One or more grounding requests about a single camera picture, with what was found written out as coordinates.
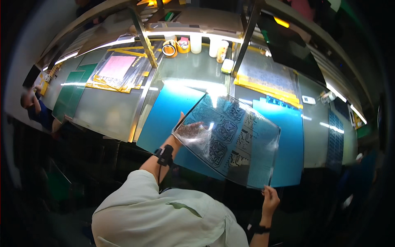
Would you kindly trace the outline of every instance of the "metal pole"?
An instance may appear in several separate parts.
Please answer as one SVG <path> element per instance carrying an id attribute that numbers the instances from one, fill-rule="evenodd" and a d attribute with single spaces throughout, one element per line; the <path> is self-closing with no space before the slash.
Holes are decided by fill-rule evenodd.
<path id="1" fill-rule="evenodd" d="M 163 1 L 162 0 L 155 0 L 154 7 L 157 7 L 158 9 L 163 9 Z"/>
<path id="2" fill-rule="evenodd" d="M 261 0 L 255 0 L 254 7 L 251 12 L 251 16 L 248 19 L 247 28 L 244 30 L 243 44 L 236 51 L 237 58 L 236 58 L 235 66 L 233 67 L 232 70 L 232 77 L 234 78 L 236 78 L 237 72 L 239 71 L 241 61 L 243 60 L 244 55 L 247 51 L 248 43 L 250 42 L 252 34 L 254 33 L 254 28 L 256 22 L 258 21 L 258 18 L 260 17 L 260 13 L 261 13 Z"/>
<path id="3" fill-rule="evenodd" d="M 147 55 L 151 66 L 156 69 L 158 67 L 158 63 L 156 62 L 154 52 L 152 51 L 151 42 L 145 34 L 144 24 L 141 20 L 139 13 L 136 10 L 136 6 L 132 3 L 129 3 L 128 8 L 130 10 L 130 13 L 132 14 L 132 21 L 140 38 L 140 42 L 143 45 L 145 54 Z"/>

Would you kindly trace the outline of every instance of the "black watch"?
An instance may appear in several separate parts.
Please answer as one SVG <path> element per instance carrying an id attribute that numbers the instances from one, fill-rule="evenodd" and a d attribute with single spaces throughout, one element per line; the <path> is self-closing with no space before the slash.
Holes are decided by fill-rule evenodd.
<path id="1" fill-rule="evenodd" d="M 173 147 L 170 145 L 166 145 L 164 149 L 159 148 L 155 150 L 154 155 L 158 158 L 158 164 L 161 166 L 169 165 L 171 167 L 173 165 L 172 152 Z"/>
<path id="2" fill-rule="evenodd" d="M 254 233 L 257 234 L 264 234 L 264 233 L 269 233 L 271 228 L 266 228 L 265 226 L 260 226 L 259 224 L 256 224 L 255 226 L 252 227 L 252 230 Z"/>

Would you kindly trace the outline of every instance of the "blue sheet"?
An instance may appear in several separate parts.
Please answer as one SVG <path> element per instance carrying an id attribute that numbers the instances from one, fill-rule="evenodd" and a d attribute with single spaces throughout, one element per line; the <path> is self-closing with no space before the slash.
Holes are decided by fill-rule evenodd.
<path id="1" fill-rule="evenodd" d="M 259 100 L 253 100 L 252 107 L 281 128 L 271 186 L 298 185 L 304 159 L 301 112 Z"/>
<path id="2" fill-rule="evenodd" d="M 180 112 L 187 114 L 203 95 L 203 92 L 188 87 L 164 85 L 145 121 L 136 145 L 153 153 L 171 134 L 171 130 L 180 118 Z M 185 147 L 177 153 L 174 163 L 194 172 L 224 180 Z"/>

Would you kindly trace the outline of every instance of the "white device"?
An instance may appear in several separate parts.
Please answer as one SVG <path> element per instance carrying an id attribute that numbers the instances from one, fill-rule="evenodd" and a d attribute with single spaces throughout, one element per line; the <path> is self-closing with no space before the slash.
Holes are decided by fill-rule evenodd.
<path id="1" fill-rule="evenodd" d="M 316 99 L 313 97 L 302 95 L 302 100 L 303 100 L 303 103 L 306 103 L 306 104 L 310 104 L 310 105 L 316 104 Z"/>

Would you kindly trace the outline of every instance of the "transparent film sheet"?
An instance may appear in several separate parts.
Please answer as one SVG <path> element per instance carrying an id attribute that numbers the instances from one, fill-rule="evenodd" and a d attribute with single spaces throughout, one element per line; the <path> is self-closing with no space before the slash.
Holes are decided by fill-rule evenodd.
<path id="1" fill-rule="evenodd" d="M 256 189 L 270 185 L 280 128 L 237 99 L 206 93 L 173 135 L 228 180 Z"/>

